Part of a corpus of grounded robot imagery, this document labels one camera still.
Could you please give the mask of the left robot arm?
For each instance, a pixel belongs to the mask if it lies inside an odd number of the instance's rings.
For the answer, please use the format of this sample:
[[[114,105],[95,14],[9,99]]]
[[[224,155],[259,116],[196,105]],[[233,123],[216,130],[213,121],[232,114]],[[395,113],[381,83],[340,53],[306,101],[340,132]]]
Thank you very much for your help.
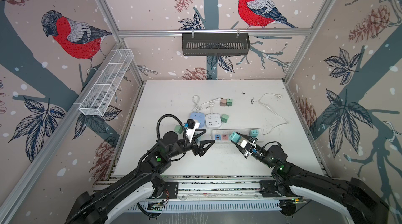
[[[182,129],[182,137],[174,131],[160,134],[160,124],[165,118],[175,119]],[[151,197],[162,196],[165,181],[161,175],[173,162],[191,151],[202,157],[215,143],[214,140],[197,138],[206,133],[192,119],[182,123],[176,116],[165,114],[156,126],[156,144],[138,161],[137,167],[109,187],[94,194],[85,192],[75,201],[67,224],[110,224],[130,207]]]

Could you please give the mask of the long white power strip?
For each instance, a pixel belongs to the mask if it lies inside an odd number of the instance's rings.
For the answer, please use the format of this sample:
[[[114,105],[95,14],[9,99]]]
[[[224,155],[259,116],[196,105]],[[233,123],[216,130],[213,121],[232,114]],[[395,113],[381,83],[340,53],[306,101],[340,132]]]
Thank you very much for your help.
[[[211,136],[215,139],[216,142],[229,143],[230,142],[229,136],[233,132],[239,132],[241,134],[250,136],[250,134],[249,134],[250,130],[251,130],[251,128],[250,129],[249,128],[245,128],[245,129],[213,129]],[[264,136],[262,134],[262,129],[257,128],[257,130],[259,131],[259,135],[257,138],[259,140],[263,141]]]

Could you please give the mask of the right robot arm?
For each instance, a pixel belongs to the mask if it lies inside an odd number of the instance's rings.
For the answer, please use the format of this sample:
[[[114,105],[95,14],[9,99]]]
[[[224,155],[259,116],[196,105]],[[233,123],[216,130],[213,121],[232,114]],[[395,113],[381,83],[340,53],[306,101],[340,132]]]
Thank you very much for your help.
[[[307,171],[288,162],[277,141],[271,141],[265,149],[256,144],[256,138],[238,132],[233,132],[229,139],[245,158],[254,157],[271,168],[280,194],[291,192],[306,197],[343,214],[354,224],[388,222],[389,206],[363,181],[330,178]]]

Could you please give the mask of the teal plug adapter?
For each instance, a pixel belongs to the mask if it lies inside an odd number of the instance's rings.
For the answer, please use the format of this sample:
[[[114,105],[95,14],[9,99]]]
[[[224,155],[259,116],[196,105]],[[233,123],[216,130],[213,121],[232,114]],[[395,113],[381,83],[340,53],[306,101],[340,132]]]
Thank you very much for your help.
[[[259,131],[257,129],[251,129],[249,134],[250,134],[250,137],[257,138],[259,135]]]
[[[241,139],[241,136],[237,133],[237,132],[233,132],[230,136],[229,136],[230,141],[234,142],[234,143],[238,143],[238,141]]]

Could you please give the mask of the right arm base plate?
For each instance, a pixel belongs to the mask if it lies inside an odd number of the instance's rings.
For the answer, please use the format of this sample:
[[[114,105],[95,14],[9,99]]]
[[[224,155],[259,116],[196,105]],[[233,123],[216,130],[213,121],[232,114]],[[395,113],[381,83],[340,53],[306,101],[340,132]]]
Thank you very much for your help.
[[[259,193],[263,197],[291,197],[300,198],[300,196],[294,194],[290,187],[280,184],[275,180],[263,180],[259,181],[260,190]]]

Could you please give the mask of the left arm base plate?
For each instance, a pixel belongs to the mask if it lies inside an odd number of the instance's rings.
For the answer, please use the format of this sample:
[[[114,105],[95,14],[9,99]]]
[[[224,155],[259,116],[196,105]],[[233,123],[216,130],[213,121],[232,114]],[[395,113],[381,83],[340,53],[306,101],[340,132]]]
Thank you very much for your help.
[[[163,185],[155,189],[152,199],[176,199],[179,192],[179,182],[165,182]]]

